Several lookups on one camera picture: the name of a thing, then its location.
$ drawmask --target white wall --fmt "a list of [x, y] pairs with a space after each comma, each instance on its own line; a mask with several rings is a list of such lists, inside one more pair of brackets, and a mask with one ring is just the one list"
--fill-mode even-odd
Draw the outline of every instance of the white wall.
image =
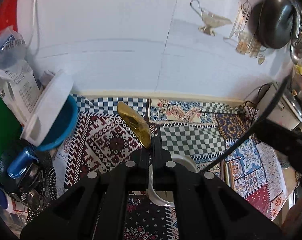
[[[200, 0], [235, 20], [239, 0]], [[18, 0], [18, 29], [28, 41], [32, 0]], [[223, 41], [232, 25], [211, 37], [190, 0], [37, 0], [38, 28], [28, 60], [40, 75], [64, 69], [74, 90], [173, 91], [244, 99], [256, 87], [280, 80], [285, 48], [257, 59]]]

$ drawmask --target baseboard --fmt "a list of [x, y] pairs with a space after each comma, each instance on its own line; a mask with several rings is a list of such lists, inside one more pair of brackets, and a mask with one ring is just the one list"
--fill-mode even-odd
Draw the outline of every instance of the baseboard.
[[235, 98], [212, 97], [205, 95], [184, 94], [175, 92], [137, 92], [137, 91], [117, 91], [117, 90], [83, 90], [72, 91], [75, 94], [82, 95], [88, 99], [97, 97], [139, 97], [139, 98], [163, 98], [169, 100], [182, 101], [200, 101], [200, 102], [219, 102], [230, 106], [239, 106], [244, 103], [243, 100]]

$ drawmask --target patterned tablecloth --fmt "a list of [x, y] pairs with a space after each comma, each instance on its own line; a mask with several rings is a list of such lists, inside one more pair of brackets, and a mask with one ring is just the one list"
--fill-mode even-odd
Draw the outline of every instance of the patterned tablecloth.
[[[129, 160], [141, 144], [117, 114], [123, 101], [141, 114], [152, 135], [161, 133], [163, 148], [189, 155], [199, 170], [228, 149], [251, 124], [254, 109], [222, 103], [180, 102], [146, 98], [97, 98], [73, 95], [79, 109], [74, 133], [61, 145], [54, 161], [58, 194], [89, 171], [101, 173]], [[226, 158], [234, 190], [273, 220], [286, 197], [274, 150], [253, 135]], [[218, 176], [220, 165], [212, 169]], [[130, 192], [124, 239], [178, 239], [175, 210], [159, 207], [144, 192]]]

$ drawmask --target yellow object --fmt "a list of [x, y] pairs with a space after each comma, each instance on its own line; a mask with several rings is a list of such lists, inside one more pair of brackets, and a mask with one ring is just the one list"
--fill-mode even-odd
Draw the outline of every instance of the yellow object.
[[300, 75], [302, 75], [302, 66], [301, 65], [295, 65], [295, 69]]
[[118, 114], [131, 128], [143, 147], [149, 149], [151, 146], [151, 131], [143, 117], [124, 102], [118, 102]]

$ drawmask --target orange flower print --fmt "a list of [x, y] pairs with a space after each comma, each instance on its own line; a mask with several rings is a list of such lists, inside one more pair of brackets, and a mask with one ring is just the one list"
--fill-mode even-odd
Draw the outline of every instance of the orange flower print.
[[275, 217], [275, 215], [276, 215], [276, 209], [274, 208], [274, 209], [272, 210], [272, 217]]
[[275, 205], [276, 206], [280, 206], [282, 203], [282, 198], [281, 197], [278, 197], [276, 200], [275, 200]]

